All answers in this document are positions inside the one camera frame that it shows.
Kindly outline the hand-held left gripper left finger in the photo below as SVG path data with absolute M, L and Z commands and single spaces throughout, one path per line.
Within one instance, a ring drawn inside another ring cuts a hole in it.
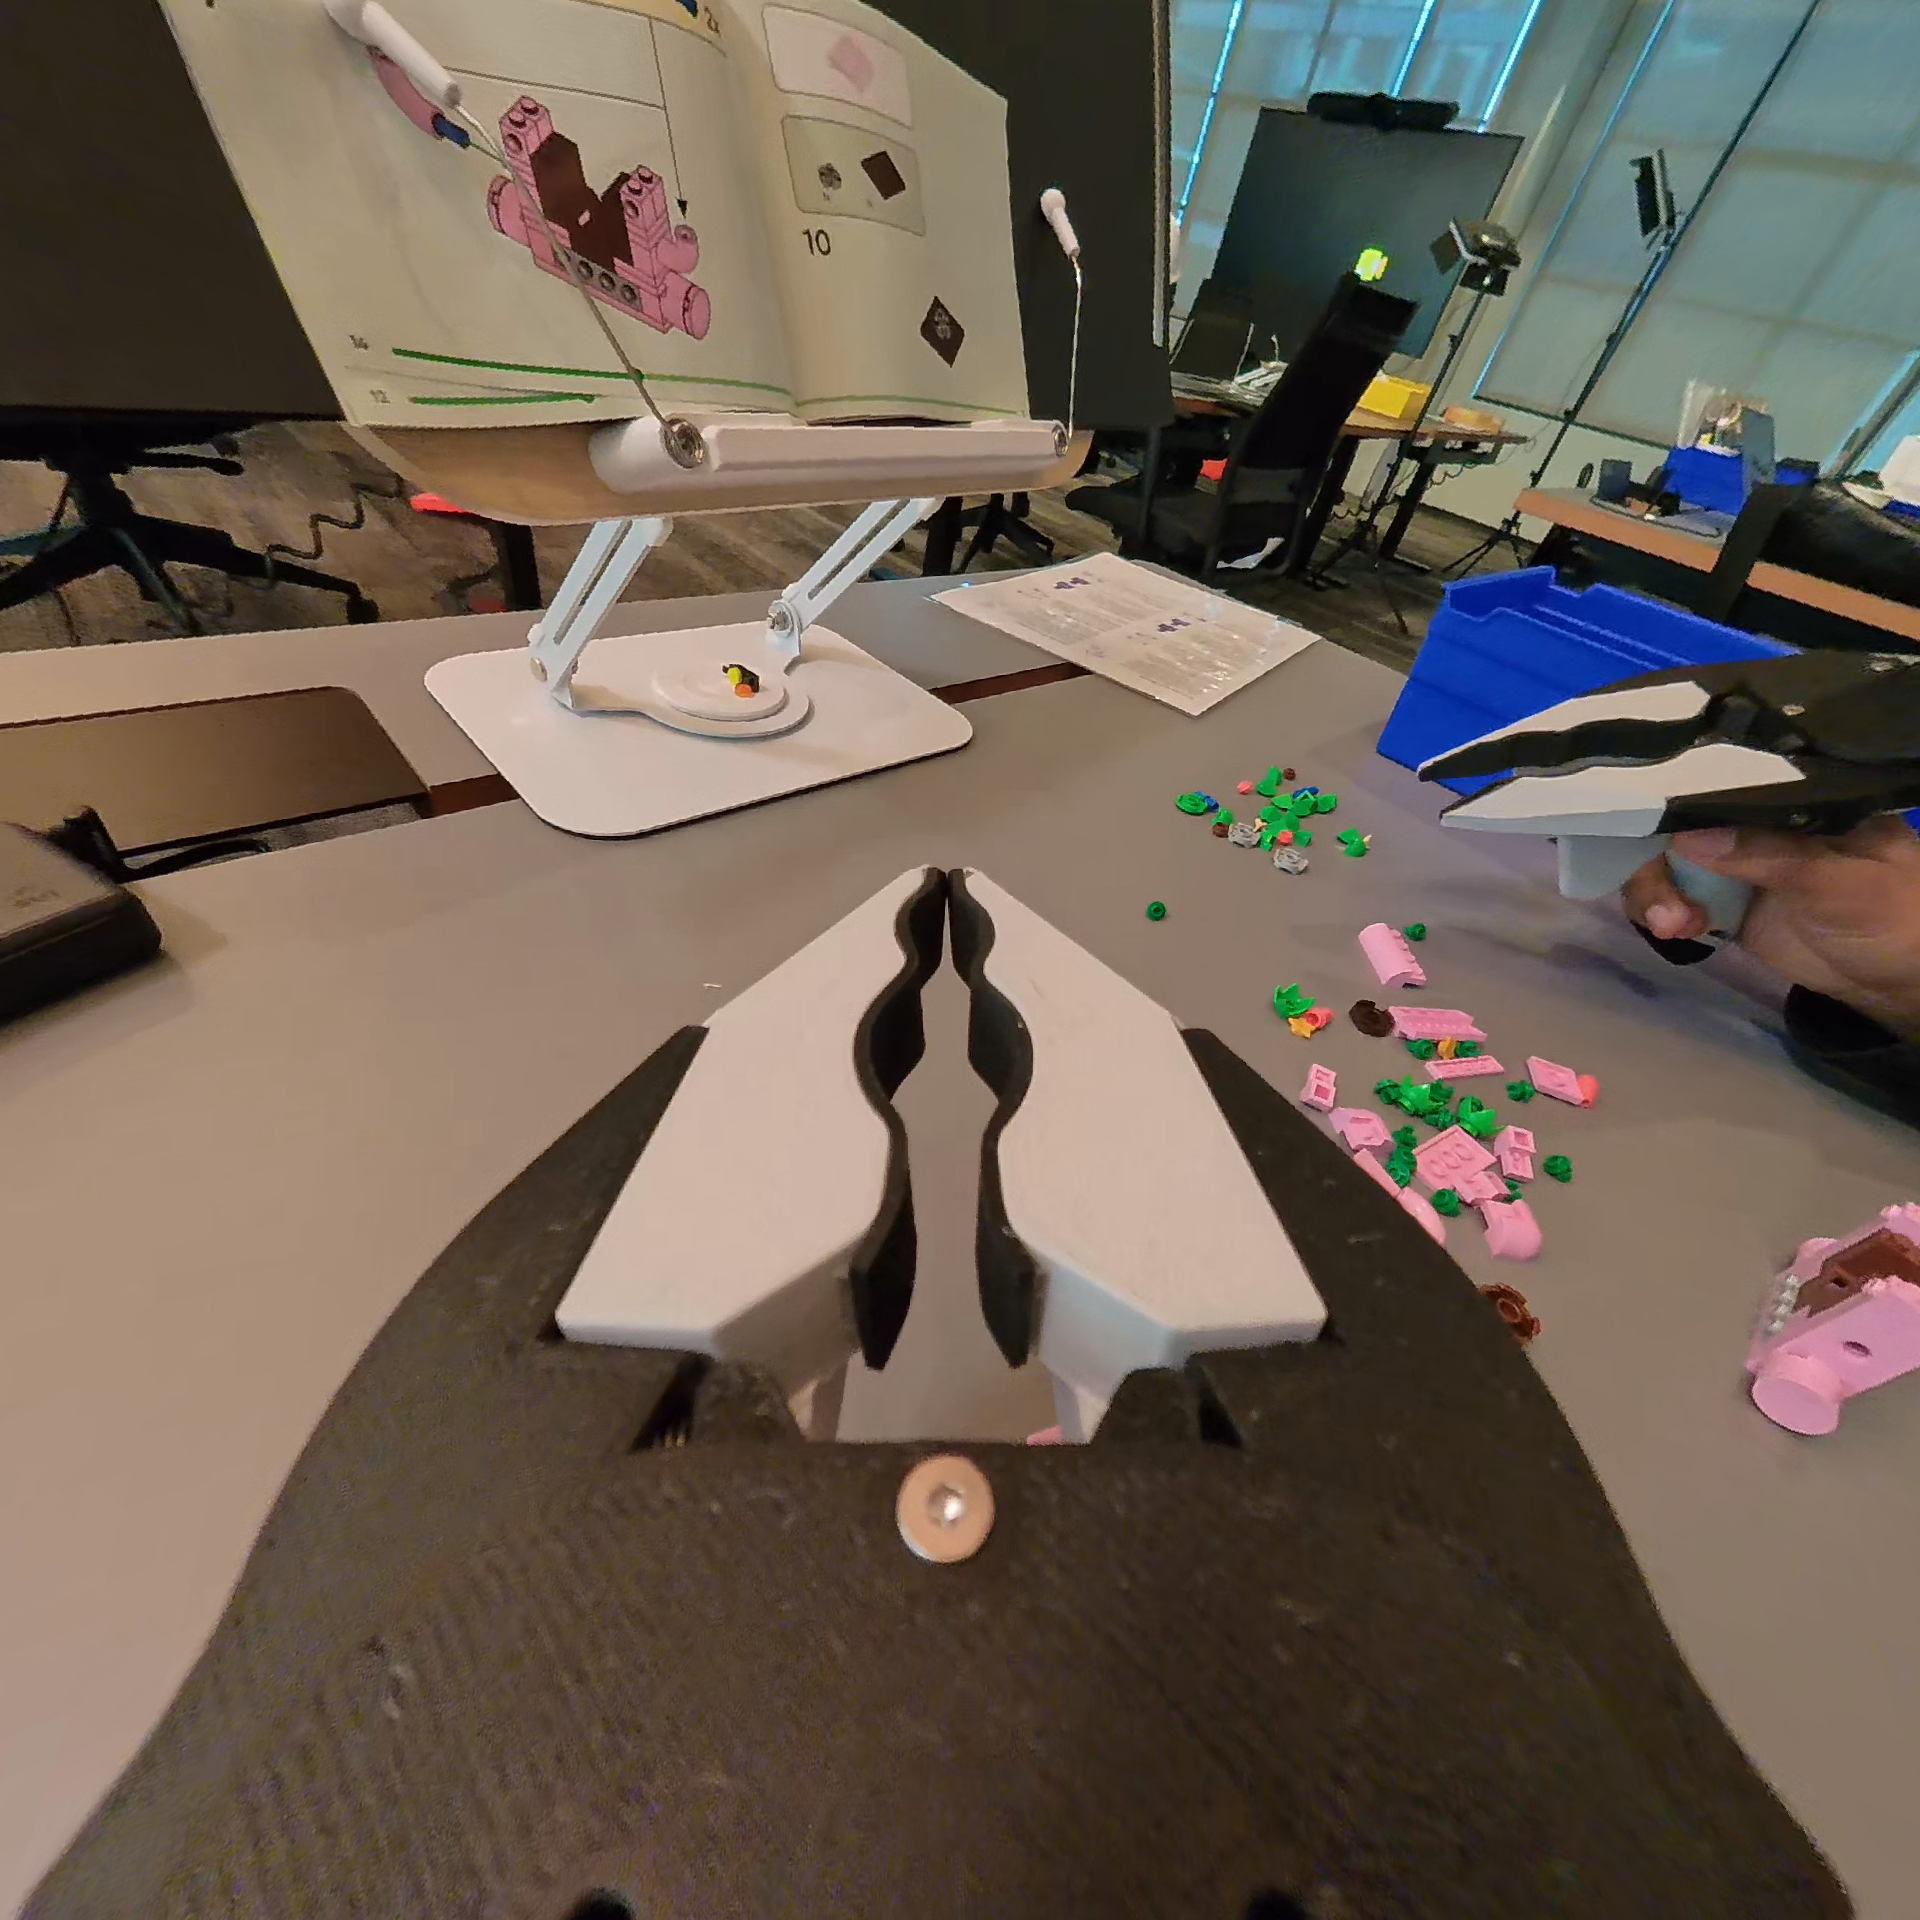
M 947 874 L 914 868 L 714 1013 L 558 1308 L 573 1341 L 708 1356 L 836 1431 L 879 1372 L 918 1231 L 898 1092 L 925 1056 Z

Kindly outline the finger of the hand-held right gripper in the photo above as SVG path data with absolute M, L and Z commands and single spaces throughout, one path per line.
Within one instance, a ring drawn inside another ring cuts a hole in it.
M 1428 782 L 1565 781 L 1592 769 L 1686 767 L 1726 778 L 1741 745 L 1710 733 L 1717 685 L 1705 670 L 1662 673 L 1583 692 L 1419 763 Z
M 1780 784 L 1797 790 L 1804 781 L 1803 767 L 1783 754 L 1705 744 L 1660 760 L 1517 773 L 1455 799 L 1444 823 L 1468 831 L 1652 836 L 1679 801 Z

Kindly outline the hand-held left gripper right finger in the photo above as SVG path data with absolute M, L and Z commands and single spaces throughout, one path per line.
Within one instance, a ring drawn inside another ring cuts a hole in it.
M 1051 1387 L 1051 1445 L 1191 1356 L 1315 1341 L 1328 1304 L 1187 1029 L 982 872 L 948 871 L 981 1138 L 981 1309 Z

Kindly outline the pink and brown brick model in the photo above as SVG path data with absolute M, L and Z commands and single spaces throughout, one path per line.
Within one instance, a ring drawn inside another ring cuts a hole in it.
M 1803 1241 L 1747 1355 L 1748 1398 L 1797 1437 L 1836 1429 L 1849 1399 L 1918 1370 L 1918 1206 Z

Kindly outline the building instruction booklet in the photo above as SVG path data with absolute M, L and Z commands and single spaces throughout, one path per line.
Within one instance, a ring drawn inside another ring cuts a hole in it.
M 1020 420 L 1006 100 L 866 4 L 163 4 L 348 424 Z

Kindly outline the person's right forearm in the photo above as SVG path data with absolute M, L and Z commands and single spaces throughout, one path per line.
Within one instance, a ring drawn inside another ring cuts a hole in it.
M 1783 1021 L 1787 1053 L 1808 1077 L 1918 1127 L 1918 1038 L 1799 985 L 1789 987 Z

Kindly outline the blue plastic bin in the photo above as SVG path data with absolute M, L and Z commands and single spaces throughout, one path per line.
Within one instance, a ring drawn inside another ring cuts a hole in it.
M 1378 749 L 1418 773 L 1431 757 L 1583 692 L 1669 669 L 1791 653 L 1848 651 L 1799 651 L 1613 586 L 1562 586 L 1549 567 L 1474 578 L 1448 590 L 1433 614 Z M 1455 799 L 1495 782 L 1428 784 L 1448 799 L 1444 820 Z

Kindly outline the pile of pink toy bricks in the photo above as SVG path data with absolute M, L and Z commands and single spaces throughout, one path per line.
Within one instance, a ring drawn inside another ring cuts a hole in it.
M 1391 1044 L 1394 1057 L 1365 1087 L 1346 1087 L 1319 1060 L 1298 1106 L 1439 1247 L 1462 1222 L 1492 1259 L 1535 1259 L 1544 1233 L 1530 1192 L 1541 1180 L 1573 1183 L 1573 1159 L 1540 1145 L 1532 1111 L 1544 1102 L 1589 1111 L 1600 1082 L 1537 1053 L 1518 1071 L 1504 1068 L 1474 1014 L 1428 999 L 1425 939 L 1418 922 L 1357 928 L 1376 994 L 1360 995 L 1344 1016 Z

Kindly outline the cluster of small green pieces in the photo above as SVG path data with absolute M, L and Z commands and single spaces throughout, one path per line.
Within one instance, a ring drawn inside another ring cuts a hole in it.
M 1315 857 L 1371 857 L 1372 831 L 1337 817 L 1339 797 L 1319 784 L 1290 784 L 1293 767 L 1275 763 L 1259 781 L 1238 781 L 1222 799 L 1205 787 L 1183 790 L 1174 808 L 1202 826 L 1220 846 L 1257 853 L 1275 874 L 1303 878 Z

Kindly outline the black office chair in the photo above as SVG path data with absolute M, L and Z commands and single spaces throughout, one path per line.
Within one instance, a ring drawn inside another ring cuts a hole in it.
M 1136 477 L 1068 490 L 1119 551 L 1209 585 L 1231 562 L 1298 569 L 1328 514 L 1346 422 L 1419 305 L 1344 276 L 1306 343 L 1248 418 L 1185 418 L 1149 435 Z
M 140 511 L 121 477 L 133 469 L 244 473 L 240 420 L 214 415 L 5 412 L 5 463 L 33 463 L 60 475 L 60 496 L 37 537 L 5 537 L 3 607 L 18 609 L 101 571 L 125 573 L 139 595 L 175 626 L 201 633 L 176 590 L 172 566 L 201 567 L 252 586 L 336 594 L 351 624 L 381 620 L 371 594 L 316 567 L 313 548 L 246 548 L 221 529 Z

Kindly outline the white book stand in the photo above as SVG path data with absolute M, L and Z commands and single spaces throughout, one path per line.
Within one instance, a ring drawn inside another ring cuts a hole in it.
M 563 280 L 622 373 L 622 420 L 528 467 L 612 508 L 532 628 L 530 685 L 505 653 L 426 674 L 519 797 L 640 836 L 965 749 L 967 719 L 831 611 L 947 495 L 1030 485 L 1068 448 L 1029 410 L 1006 104 L 861 4 L 721 4 L 702 33 L 738 182 L 728 223 L 692 223 L 680 174 L 591 187 L 560 83 L 479 113 L 388 6 L 323 13 L 426 131 L 492 161 L 501 240 Z M 858 511 L 764 614 L 609 636 L 677 515 L 831 502 Z

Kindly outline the printed paper sheet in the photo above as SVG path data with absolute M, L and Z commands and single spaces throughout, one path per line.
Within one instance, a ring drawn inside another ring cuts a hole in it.
M 1003 571 L 935 602 L 1187 716 L 1319 642 L 1296 621 L 1111 553 Z

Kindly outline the black monitor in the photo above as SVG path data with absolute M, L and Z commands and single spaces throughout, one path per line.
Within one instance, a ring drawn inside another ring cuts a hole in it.
M 1265 106 L 1199 305 L 1251 327 L 1251 349 L 1289 358 L 1364 254 L 1378 290 L 1412 303 L 1398 353 L 1422 358 L 1459 283 L 1431 246 L 1453 218 L 1486 220 L 1524 137 L 1466 126 L 1376 126 Z

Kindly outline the flat black power bank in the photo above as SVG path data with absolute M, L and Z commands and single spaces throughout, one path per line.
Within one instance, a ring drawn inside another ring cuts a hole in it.
M 3 823 L 3 1023 L 131 974 L 162 928 L 94 808 L 37 831 Z

